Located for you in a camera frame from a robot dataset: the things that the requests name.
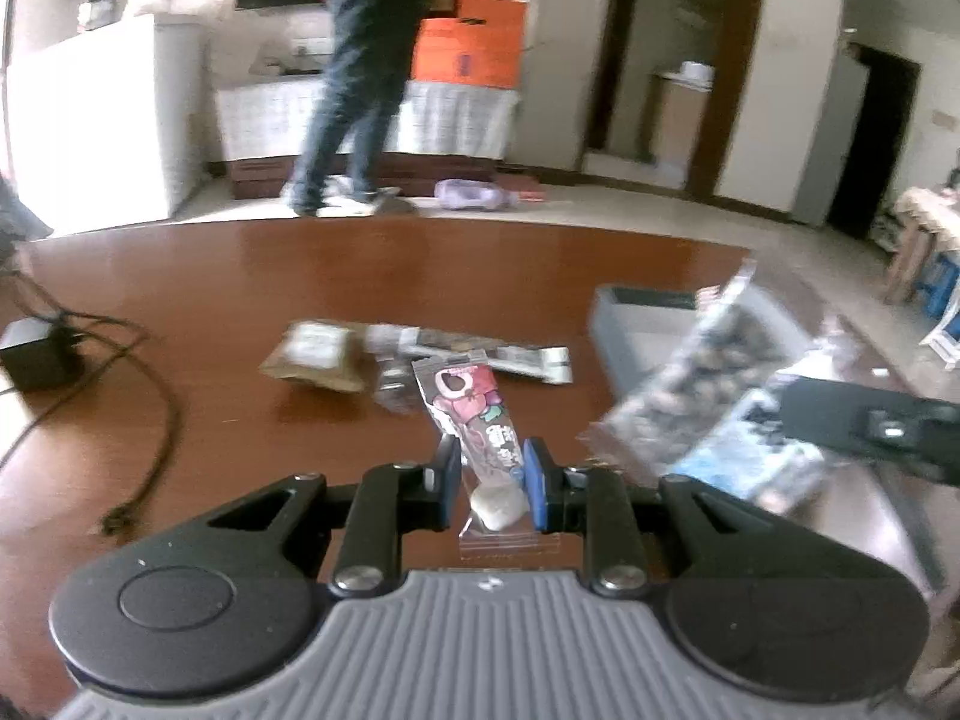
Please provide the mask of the clear bag dark snacks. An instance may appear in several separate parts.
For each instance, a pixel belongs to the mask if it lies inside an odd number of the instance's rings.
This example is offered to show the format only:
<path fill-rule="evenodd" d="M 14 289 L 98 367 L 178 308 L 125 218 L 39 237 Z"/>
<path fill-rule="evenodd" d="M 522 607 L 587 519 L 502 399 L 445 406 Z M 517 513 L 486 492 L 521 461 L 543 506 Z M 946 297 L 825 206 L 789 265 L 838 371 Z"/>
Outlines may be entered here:
<path fill-rule="evenodd" d="M 838 460 L 789 436 L 784 390 L 802 376 L 843 379 L 861 351 L 810 284 L 750 255 L 581 440 L 638 483 L 690 476 L 787 514 L 822 491 Z"/>

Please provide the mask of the black power adapter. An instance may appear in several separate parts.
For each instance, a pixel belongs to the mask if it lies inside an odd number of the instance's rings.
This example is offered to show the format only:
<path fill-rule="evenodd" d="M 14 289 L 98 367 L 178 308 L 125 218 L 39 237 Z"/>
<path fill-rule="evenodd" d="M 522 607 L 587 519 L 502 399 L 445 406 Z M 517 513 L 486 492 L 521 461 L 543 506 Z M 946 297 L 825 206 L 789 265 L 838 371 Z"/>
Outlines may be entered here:
<path fill-rule="evenodd" d="M 83 372 L 75 332 L 62 322 L 36 317 L 15 320 L 3 328 L 0 359 L 11 385 L 21 394 L 67 387 Z"/>

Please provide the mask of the grey shallow cardboard box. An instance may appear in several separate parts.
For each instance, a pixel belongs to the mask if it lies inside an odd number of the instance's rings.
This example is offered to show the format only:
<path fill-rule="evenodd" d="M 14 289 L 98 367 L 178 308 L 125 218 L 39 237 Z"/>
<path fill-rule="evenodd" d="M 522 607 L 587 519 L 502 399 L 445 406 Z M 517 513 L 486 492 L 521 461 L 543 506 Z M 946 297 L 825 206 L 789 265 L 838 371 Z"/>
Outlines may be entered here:
<path fill-rule="evenodd" d="M 791 377 L 850 380 L 866 342 L 804 281 L 747 268 L 716 289 L 604 286 L 590 338 L 615 405 L 581 440 L 599 458 L 667 468 Z"/>

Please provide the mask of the white chest freezer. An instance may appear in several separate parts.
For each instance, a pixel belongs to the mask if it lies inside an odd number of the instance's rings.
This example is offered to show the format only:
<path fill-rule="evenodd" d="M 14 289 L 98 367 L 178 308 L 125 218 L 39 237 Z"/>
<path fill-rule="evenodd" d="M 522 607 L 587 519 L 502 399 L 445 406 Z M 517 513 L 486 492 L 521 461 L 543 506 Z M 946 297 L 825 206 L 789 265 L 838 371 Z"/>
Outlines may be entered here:
<path fill-rule="evenodd" d="M 205 163 L 203 29 L 140 15 L 8 69 L 16 193 L 57 234 L 166 221 Z"/>

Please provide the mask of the brown kraft snack pouch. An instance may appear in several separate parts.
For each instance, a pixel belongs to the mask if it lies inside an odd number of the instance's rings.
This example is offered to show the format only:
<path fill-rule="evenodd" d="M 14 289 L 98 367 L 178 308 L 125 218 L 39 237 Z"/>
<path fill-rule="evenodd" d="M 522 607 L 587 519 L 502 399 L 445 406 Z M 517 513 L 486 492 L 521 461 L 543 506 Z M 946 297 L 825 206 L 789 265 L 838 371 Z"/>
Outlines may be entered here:
<path fill-rule="evenodd" d="M 337 394 L 366 392 L 363 325 L 320 319 L 291 322 L 259 371 L 270 379 Z"/>

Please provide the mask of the wooden kitchen cabinet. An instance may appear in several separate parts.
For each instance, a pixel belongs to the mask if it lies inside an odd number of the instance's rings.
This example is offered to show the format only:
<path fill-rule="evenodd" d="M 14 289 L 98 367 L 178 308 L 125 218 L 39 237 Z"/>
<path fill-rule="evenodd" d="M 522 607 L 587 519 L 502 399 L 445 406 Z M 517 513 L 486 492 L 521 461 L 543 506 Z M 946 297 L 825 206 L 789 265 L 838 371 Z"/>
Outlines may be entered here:
<path fill-rule="evenodd" d="M 652 76 L 647 96 L 644 156 L 681 184 L 697 151 L 711 85 L 678 73 Z"/>

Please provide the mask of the blue plastic stool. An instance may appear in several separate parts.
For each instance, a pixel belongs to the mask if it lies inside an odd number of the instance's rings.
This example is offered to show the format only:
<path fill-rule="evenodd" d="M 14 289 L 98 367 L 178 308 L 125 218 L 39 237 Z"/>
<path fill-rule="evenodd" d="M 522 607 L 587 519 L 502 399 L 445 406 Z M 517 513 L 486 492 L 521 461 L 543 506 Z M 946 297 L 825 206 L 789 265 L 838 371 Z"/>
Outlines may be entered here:
<path fill-rule="evenodd" d="M 916 283 L 916 291 L 921 294 L 924 314 L 931 319 L 940 319 L 946 312 L 950 296 L 957 286 L 958 259 L 952 252 L 939 252 L 924 265 Z"/>

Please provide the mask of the orange cardboard box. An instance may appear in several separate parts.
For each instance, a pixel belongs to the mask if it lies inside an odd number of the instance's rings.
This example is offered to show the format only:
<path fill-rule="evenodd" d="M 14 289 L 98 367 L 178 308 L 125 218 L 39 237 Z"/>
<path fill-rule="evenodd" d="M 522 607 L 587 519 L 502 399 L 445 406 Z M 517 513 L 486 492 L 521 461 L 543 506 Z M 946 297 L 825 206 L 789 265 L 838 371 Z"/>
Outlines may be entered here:
<path fill-rule="evenodd" d="M 526 2 L 459 0 L 455 18 L 430 18 L 421 23 L 412 78 L 416 82 L 516 88 L 526 20 Z"/>

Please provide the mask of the long dark snack bar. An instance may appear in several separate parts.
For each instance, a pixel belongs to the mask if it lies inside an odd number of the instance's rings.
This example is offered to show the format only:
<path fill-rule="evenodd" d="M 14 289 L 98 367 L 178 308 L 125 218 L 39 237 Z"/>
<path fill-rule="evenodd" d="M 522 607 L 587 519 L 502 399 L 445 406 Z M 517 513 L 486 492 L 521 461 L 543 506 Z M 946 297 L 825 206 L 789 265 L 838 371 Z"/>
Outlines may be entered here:
<path fill-rule="evenodd" d="M 477 359 L 496 372 L 538 380 L 547 385 L 573 382 L 566 346 L 530 346 L 498 338 L 441 332 L 436 328 L 371 323 L 363 330 L 364 349 L 375 356 L 443 361 Z"/>

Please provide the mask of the person in red jacket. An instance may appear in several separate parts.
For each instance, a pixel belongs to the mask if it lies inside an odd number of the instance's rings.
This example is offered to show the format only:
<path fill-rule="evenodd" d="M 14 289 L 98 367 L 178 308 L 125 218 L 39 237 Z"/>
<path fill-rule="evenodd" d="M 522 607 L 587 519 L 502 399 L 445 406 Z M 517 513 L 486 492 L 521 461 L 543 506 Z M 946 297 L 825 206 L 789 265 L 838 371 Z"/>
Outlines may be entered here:
<path fill-rule="evenodd" d="M 433 0 L 322 0 L 334 42 L 324 89 L 283 195 L 297 215 L 413 215 L 377 170 Z"/>

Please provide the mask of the pink cartoon snack packet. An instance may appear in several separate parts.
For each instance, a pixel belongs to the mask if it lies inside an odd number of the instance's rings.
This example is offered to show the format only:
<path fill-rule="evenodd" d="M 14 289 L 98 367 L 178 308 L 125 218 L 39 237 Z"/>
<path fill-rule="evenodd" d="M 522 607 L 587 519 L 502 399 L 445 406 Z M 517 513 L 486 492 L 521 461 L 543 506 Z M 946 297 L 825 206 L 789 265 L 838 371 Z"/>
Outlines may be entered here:
<path fill-rule="evenodd" d="M 535 527 L 523 441 L 487 356 L 419 359 L 413 375 L 434 426 L 459 440 L 460 555 L 506 562 L 558 553 L 560 538 Z"/>

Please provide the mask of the white folding chair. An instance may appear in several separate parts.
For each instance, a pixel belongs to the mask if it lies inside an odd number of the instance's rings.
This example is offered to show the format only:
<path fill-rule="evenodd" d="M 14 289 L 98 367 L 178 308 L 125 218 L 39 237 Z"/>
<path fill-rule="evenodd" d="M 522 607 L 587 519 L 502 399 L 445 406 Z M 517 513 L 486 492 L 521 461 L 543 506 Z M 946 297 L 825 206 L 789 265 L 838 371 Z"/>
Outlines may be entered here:
<path fill-rule="evenodd" d="M 921 348 L 932 351 L 943 363 L 947 372 L 955 371 L 960 361 L 958 338 L 950 331 L 960 312 L 960 286 L 955 286 L 946 310 L 937 325 L 919 342 Z"/>

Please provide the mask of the purple white detergent bottle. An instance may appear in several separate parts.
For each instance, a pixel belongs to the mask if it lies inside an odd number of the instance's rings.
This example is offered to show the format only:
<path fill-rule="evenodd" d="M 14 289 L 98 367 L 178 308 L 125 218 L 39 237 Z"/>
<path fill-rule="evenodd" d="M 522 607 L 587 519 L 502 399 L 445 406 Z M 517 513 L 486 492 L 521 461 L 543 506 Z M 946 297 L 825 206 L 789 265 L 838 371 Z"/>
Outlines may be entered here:
<path fill-rule="evenodd" d="M 443 210 L 498 211 L 516 205 L 516 193 L 491 182 L 444 179 L 434 186 L 434 198 Z"/>

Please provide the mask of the lace cloth side table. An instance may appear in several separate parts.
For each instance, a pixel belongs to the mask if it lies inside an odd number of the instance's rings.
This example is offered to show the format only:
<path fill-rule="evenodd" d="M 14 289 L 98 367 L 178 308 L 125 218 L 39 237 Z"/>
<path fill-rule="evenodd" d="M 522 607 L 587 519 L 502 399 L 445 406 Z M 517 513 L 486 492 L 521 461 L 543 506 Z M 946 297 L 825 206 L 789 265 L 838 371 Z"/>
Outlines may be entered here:
<path fill-rule="evenodd" d="M 893 211 L 903 223 L 903 232 L 887 270 L 882 298 L 887 304 L 905 304 L 913 297 L 934 252 L 958 252 L 958 192 L 908 188 Z"/>

